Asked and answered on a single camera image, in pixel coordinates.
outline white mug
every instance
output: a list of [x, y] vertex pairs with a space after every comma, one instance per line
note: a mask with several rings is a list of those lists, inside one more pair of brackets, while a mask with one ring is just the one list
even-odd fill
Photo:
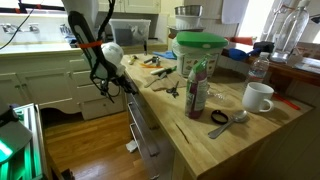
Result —
[[244, 92], [242, 105], [245, 110], [252, 113], [269, 112], [274, 108], [270, 101], [273, 92], [274, 90], [268, 85], [251, 82]]

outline window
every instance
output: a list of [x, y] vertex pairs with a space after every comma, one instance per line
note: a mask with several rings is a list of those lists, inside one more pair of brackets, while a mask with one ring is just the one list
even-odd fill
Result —
[[318, 32], [317, 36], [314, 38], [313, 43], [320, 44], [320, 31]]
[[[63, 7], [63, 3], [61, 0], [21, 0], [21, 2], [26, 4], [42, 4]], [[0, 0], [0, 7], [19, 8], [18, 3], [18, 0]]]
[[273, 3], [274, 0], [249, 0], [238, 36], [253, 36], [259, 41]]
[[61, 0], [0, 0], [0, 13], [18, 13], [26, 14], [35, 8], [37, 14], [65, 14], [64, 6]]

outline cabinet door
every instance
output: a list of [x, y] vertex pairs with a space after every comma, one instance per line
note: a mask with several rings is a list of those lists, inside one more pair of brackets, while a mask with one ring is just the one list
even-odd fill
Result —
[[160, 0], [123, 0], [126, 13], [160, 13]]
[[0, 97], [8, 104], [30, 103], [15, 73], [0, 74]]
[[64, 68], [20, 73], [18, 77], [25, 84], [24, 92], [41, 109], [51, 107], [72, 112], [67, 108], [77, 106], [72, 97], [71, 73]]
[[[114, 12], [124, 12], [123, 0], [116, 0], [114, 5]], [[108, 12], [109, 11], [109, 1], [108, 0], [99, 0], [99, 11]]]

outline white cabinet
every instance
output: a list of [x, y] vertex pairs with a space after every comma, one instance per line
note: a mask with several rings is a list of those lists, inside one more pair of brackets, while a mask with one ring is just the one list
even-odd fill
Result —
[[84, 119], [93, 119], [125, 110], [125, 97], [122, 89], [109, 83], [109, 93], [117, 95], [110, 99], [102, 96], [98, 88], [90, 80], [90, 67], [83, 59], [71, 60], [72, 78], [76, 85], [78, 103]]
[[19, 73], [23, 91], [40, 108], [72, 106], [71, 74], [65, 68]]
[[39, 104], [64, 113], [80, 112], [69, 58], [79, 52], [18, 53], [0, 55], [0, 96], [6, 103]]
[[[116, 0], [114, 12], [159, 14], [161, 0]], [[99, 11], [109, 11], [108, 0], [99, 0]]]
[[158, 14], [160, 12], [160, 0], [124, 0], [123, 3], [127, 13]]
[[[0, 55], [0, 97], [9, 104], [36, 103], [92, 119], [124, 111], [124, 93], [114, 103], [91, 82], [90, 67], [80, 51]], [[109, 84], [115, 95], [119, 87]]]
[[4, 102], [19, 105], [30, 103], [23, 87], [16, 73], [0, 74], [0, 97]]
[[[122, 7], [123, 0], [116, 0], [114, 5], [113, 12], [124, 12]], [[109, 11], [109, 1], [108, 0], [99, 0], [99, 11], [108, 12]]]

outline metal spoon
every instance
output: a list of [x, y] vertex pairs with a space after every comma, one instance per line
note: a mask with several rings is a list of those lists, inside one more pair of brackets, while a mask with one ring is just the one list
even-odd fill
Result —
[[211, 131], [208, 133], [211, 139], [217, 138], [227, 127], [229, 127], [233, 122], [244, 122], [247, 119], [247, 111], [240, 110], [231, 115], [229, 122], [224, 124], [223, 126]]

